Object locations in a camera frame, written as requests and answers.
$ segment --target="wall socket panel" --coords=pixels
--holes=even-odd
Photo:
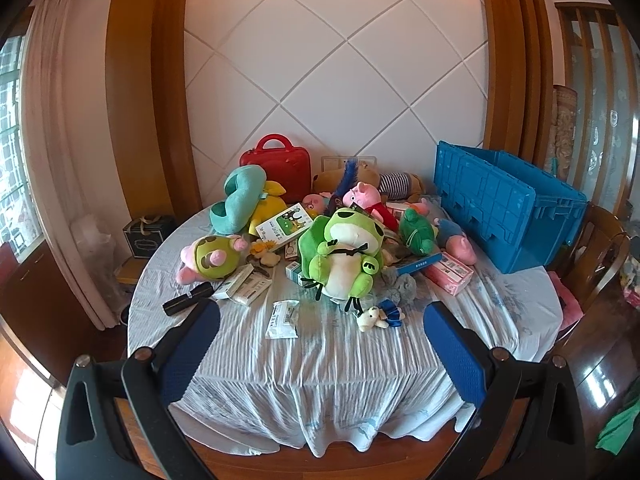
[[[378,159],[375,156],[324,156],[322,157],[322,171],[341,170],[350,158],[357,158],[358,163],[366,162],[370,166],[376,166]]]

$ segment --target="screw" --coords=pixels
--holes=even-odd
[[[78,359],[76,359],[76,366],[78,368],[87,368],[89,364],[91,364],[90,355],[82,354]]]
[[[151,359],[151,356],[154,354],[154,351],[148,346],[141,346],[135,352],[133,352],[133,358],[137,361],[148,361]]]
[[[509,358],[509,352],[501,346],[497,346],[496,348],[492,349],[491,354],[498,361],[506,361]]]
[[[554,355],[551,358],[551,362],[556,368],[564,368],[566,366],[566,359],[561,355]]]

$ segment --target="blue plastic crate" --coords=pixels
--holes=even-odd
[[[551,263],[571,244],[587,197],[507,152],[438,143],[443,208],[505,274]]]

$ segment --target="tablecloth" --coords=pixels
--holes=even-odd
[[[443,215],[431,205],[432,214]],[[147,264],[131,303],[129,353],[155,345],[187,316],[167,317],[162,304],[190,288],[175,283],[180,250],[209,232],[204,210]],[[476,273],[455,298],[418,274],[418,300],[406,309],[403,325],[367,333],[327,298],[315,302],[286,278],[281,264],[273,285],[251,306],[219,302],[220,332],[171,413],[191,438],[245,455],[307,444],[322,456],[340,440],[364,451],[379,431],[429,440],[456,415],[461,428],[473,406],[464,405],[424,335],[424,305],[440,299],[489,347],[503,346],[521,360],[539,361],[562,322],[542,267],[503,275],[476,252]],[[283,299],[300,301],[299,337],[266,339],[273,302]]]

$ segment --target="blue gripper pad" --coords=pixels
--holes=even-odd
[[[460,397],[478,409],[494,373],[489,349],[478,334],[463,328],[441,301],[428,304],[422,320],[424,333]]]
[[[201,302],[206,302],[206,305],[201,307]],[[201,310],[200,315],[182,334],[175,350],[169,355],[159,371],[160,399],[165,407],[182,398],[213,339],[218,334],[218,330],[220,330],[220,309],[215,301],[200,300],[194,310],[196,309]],[[182,325],[170,329],[162,339],[167,338],[171,331],[183,328],[192,314],[194,311],[191,311]]]

